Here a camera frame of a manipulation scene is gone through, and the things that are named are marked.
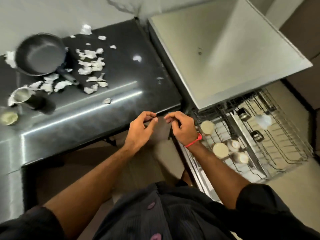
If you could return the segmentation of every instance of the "black frying pan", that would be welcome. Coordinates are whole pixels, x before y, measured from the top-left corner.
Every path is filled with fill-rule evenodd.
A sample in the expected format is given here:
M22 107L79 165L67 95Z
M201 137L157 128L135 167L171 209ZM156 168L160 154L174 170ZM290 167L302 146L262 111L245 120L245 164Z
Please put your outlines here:
M66 48L59 37L38 33L26 38L18 46L15 62L18 70L29 76L44 76L56 71L74 85L79 85L63 68L66 54Z

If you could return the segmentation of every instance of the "red bracelet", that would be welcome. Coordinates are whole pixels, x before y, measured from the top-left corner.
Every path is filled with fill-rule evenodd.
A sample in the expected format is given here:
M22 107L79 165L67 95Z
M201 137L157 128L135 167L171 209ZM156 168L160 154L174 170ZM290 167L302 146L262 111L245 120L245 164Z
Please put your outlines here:
M191 142L190 144L185 145L185 147L187 148L187 147L191 146L192 144L194 144L196 141L199 141L201 139L202 139L202 135L200 133L198 133L198 138L196 140L194 140L193 142Z

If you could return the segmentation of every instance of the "person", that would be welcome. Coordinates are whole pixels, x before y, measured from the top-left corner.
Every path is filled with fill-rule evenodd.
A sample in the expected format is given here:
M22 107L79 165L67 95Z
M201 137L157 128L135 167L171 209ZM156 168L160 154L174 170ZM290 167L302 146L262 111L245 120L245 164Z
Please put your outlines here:
M197 141L192 118L177 111L164 119L172 123L180 143L191 144L187 149L223 204L194 187L154 183L118 200L94 239L235 239L230 231L244 240L320 239L318 232L294 217L271 187L250 183ZM0 239L77 238L107 200L126 163L149 140L157 122L155 113L142 112L130 123L121 149L44 206L2 223Z

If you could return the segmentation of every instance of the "shirt button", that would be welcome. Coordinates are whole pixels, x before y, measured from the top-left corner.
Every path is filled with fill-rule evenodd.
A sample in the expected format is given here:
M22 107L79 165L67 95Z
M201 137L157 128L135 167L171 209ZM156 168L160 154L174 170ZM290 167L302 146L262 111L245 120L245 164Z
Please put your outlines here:
M155 206L155 204L156 204L155 202L152 202L150 205L148 205L147 209L151 210Z
M150 240L161 240L161 234L160 233L157 233L157 234L154 234Z

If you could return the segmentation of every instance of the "dish rack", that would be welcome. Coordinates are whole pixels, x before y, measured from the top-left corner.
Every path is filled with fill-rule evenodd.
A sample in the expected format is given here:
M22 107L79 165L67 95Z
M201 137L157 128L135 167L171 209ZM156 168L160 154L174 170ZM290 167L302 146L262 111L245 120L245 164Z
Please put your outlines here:
M246 121L238 115L242 108L250 115ZM230 158L224 162L252 183L273 179L313 157L310 144L299 137L297 128L266 89L250 92L201 112L191 110L188 115L194 118L199 133L202 133L200 124L203 121L210 120L215 124L211 135L202 133L202 144L209 150L212 150L215 143L230 139L239 141L240 151L249 156L249 163L235 163ZM257 123L257 115L268 115L271 125L263 129ZM253 131L259 131L264 139L255 141L251 135ZM185 148L183 153L189 158L187 163L198 188L213 200L219 201L201 166Z

